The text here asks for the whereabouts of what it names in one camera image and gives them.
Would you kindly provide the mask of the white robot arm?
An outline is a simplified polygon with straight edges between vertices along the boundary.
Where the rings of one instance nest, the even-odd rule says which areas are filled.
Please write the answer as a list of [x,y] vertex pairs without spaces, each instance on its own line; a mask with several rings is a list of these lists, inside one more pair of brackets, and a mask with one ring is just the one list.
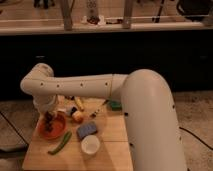
[[187,171],[174,99],[166,80],[150,69],[129,74],[56,77],[36,64],[21,80],[40,112],[54,109],[59,95],[114,100],[122,105],[133,171]]

